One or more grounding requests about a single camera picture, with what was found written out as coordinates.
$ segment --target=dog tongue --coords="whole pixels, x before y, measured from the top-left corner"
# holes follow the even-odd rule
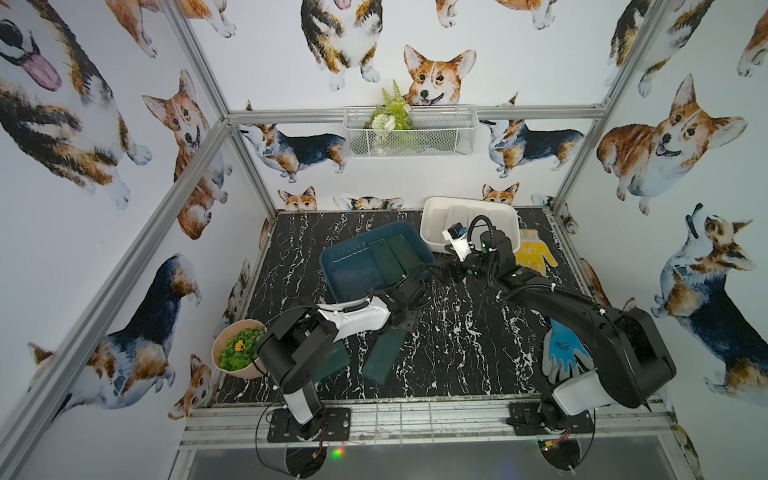
[[[38,85],[50,91],[57,91],[61,87],[61,77],[53,65],[48,63],[42,55],[35,53],[22,62],[22,68]]]

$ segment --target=blue rubber glove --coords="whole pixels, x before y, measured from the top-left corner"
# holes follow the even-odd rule
[[[541,370],[549,382],[556,382],[558,372],[561,382],[570,379],[571,376],[579,376],[576,357],[581,360],[585,369],[592,370],[594,361],[573,330],[553,319],[550,321],[552,321],[552,329],[544,337],[544,358],[541,361]]]

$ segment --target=blue plastic basin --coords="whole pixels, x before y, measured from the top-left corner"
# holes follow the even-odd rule
[[[373,259],[368,245],[371,242],[401,234],[424,263],[434,263],[435,257],[422,241],[416,228],[408,222],[394,222],[344,240],[326,248],[320,254],[320,267],[337,303],[363,298],[369,289],[380,290],[388,286]],[[419,279],[430,275],[423,272]]]

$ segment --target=white wire basket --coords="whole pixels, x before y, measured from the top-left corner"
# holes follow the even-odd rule
[[[352,158],[465,157],[475,147],[478,115],[474,107],[412,107],[412,130],[373,130],[372,107],[344,109],[344,128]]]

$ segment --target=glove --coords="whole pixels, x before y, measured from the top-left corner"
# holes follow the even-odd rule
[[[520,230],[520,250],[515,254],[515,260],[518,265],[536,270],[544,276],[547,276],[545,260],[547,260],[549,266],[558,265],[547,244],[538,237],[536,230]]]
[[[541,361],[541,370],[548,377],[550,383],[555,383],[560,372],[560,381],[579,376],[576,357],[586,370],[594,368],[594,361],[587,350],[581,345],[573,330],[552,321],[552,329],[544,337],[544,358]]]

